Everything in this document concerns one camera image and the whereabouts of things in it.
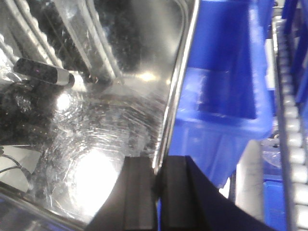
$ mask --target black cable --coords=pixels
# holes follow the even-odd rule
[[[28,169],[22,167],[21,164],[17,160],[15,160],[13,157],[11,157],[10,155],[3,154],[0,157],[4,157],[4,158],[12,160],[17,165],[16,167],[18,167],[23,172],[23,174],[25,175],[27,181],[30,182],[30,180],[31,180],[31,173],[29,172]]]
[[[5,157],[5,158],[7,158],[7,159],[10,159],[10,160],[12,160],[17,166],[22,167],[22,166],[20,165],[20,163],[19,163],[17,160],[15,160],[13,157],[11,157],[10,155],[3,154],[3,155],[1,155],[1,157]]]
[[[16,169],[16,168],[20,169],[19,166],[7,167],[7,168],[5,168],[5,169],[0,170],[0,173],[6,172],[6,171],[11,170],[11,169]]]

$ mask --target stainless steel tray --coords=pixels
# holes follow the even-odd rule
[[[17,167],[0,181],[24,192],[19,206],[27,200],[86,225],[125,156],[148,156],[159,170],[198,7],[198,0],[0,1],[0,145],[30,174]],[[17,73],[21,57],[68,70],[75,82]],[[3,197],[16,197],[6,184]]]

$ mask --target blue container wall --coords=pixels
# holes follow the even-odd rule
[[[196,110],[256,117],[251,103],[248,6],[240,1],[202,1],[198,20],[204,23],[196,27],[188,62],[188,67],[206,70]]]
[[[254,1],[201,1],[169,154],[190,155],[217,187],[271,132],[258,18]]]

